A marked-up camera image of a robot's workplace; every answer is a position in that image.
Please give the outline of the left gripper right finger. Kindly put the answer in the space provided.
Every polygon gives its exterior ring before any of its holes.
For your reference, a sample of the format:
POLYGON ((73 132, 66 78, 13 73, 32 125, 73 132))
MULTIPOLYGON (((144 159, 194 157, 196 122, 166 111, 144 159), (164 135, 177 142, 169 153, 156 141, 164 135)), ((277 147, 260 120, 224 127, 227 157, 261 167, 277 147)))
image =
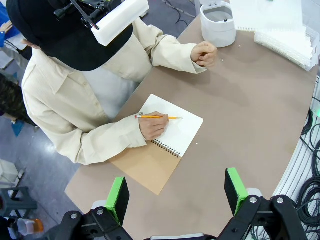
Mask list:
POLYGON ((286 195, 267 200, 250 195, 237 170, 225 170, 224 191, 233 217, 217 237, 244 240, 253 227, 263 227, 271 240, 306 240, 296 204, 286 195))

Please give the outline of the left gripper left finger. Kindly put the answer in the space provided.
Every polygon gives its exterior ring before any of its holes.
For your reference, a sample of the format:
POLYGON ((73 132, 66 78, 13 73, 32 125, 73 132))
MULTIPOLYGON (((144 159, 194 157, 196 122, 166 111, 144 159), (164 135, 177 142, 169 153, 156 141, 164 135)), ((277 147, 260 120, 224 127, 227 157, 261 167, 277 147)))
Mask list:
POLYGON ((130 192, 125 177, 116 177, 107 200, 88 213, 68 211, 43 240, 131 240, 123 227, 130 192))

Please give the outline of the person's right hand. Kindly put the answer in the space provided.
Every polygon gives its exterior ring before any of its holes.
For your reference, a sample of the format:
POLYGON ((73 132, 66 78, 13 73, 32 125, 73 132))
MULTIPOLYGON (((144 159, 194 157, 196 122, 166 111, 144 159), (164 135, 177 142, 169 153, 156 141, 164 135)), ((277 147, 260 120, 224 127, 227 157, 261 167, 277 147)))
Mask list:
POLYGON ((160 137, 169 123, 169 116, 159 112, 152 112, 147 116, 153 116, 157 118, 139 118, 139 128, 146 141, 154 140, 160 137))

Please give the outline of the person's left hand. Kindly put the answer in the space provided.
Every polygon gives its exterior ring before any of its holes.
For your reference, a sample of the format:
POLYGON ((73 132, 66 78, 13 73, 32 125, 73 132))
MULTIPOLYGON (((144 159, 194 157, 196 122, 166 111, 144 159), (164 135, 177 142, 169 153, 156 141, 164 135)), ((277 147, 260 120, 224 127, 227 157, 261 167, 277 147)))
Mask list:
POLYGON ((200 67, 210 68, 217 59, 218 49, 208 41, 197 44, 191 51, 191 60, 200 67))

